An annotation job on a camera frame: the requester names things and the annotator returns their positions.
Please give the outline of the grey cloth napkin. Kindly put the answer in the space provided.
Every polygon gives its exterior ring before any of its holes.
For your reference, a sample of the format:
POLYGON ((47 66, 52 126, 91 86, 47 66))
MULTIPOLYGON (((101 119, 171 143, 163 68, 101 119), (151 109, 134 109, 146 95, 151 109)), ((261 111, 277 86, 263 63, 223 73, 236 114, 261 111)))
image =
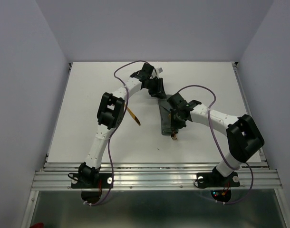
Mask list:
POLYGON ((168 104, 167 99, 172 95, 166 95, 164 99, 158 99, 158 106, 160 111, 160 119, 161 119, 161 134, 164 136, 170 136, 173 133, 178 133, 178 129, 171 128, 171 118, 169 115, 171 114, 171 106, 168 104))

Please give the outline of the gold knife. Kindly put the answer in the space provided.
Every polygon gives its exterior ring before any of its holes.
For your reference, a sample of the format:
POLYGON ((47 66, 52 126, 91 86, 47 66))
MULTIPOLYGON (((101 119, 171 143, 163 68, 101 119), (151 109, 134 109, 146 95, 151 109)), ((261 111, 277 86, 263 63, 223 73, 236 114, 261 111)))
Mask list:
POLYGON ((129 108, 127 108, 127 112, 130 114, 130 116, 133 118, 133 120, 138 124, 138 126, 141 126, 139 119, 129 108))

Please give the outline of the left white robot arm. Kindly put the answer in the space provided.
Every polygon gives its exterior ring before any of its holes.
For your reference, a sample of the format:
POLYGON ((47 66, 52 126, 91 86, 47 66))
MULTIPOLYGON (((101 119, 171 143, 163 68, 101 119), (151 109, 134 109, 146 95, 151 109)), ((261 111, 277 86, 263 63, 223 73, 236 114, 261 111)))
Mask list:
POLYGON ((144 88, 151 97, 166 98, 163 79, 159 76, 163 71, 160 67, 156 68, 142 60, 142 68, 134 72, 126 82, 116 75, 124 67, 138 62, 137 60, 117 69, 114 78, 119 80, 122 86, 112 93, 105 92, 102 95, 97 112, 97 132, 89 153, 78 168, 78 180, 88 187, 98 184, 103 154, 112 135, 124 119, 130 97, 144 88))

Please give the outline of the gold fork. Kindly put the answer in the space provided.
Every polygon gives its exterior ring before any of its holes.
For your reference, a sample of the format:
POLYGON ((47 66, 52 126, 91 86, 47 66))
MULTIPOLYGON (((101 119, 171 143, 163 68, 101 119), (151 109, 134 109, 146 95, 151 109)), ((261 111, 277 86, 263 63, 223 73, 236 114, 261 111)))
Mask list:
POLYGON ((177 141, 178 140, 178 138, 177 138, 177 134, 178 134, 178 123, 175 120, 173 110, 171 110, 171 112, 169 114, 169 119, 170 119, 171 139, 173 141, 177 141))

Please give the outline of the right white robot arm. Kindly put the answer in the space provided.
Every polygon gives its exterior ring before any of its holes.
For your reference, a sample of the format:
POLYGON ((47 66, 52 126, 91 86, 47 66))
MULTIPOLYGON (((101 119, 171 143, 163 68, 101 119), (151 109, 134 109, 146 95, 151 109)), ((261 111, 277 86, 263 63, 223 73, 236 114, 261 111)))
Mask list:
POLYGON ((211 172, 196 174, 196 187, 204 189, 226 184, 238 187, 240 183, 236 171, 265 143, 253 118, 247 114, 241 117, 224 114, 196 100, 187 102, 179 93, 169 97, 167 103, 171 107, 173 135, 186 127, 186 121, 190 121, 208 126, 212 134, 218 131, 227 138, 229 152, 221 154, 222 161, 211 172))

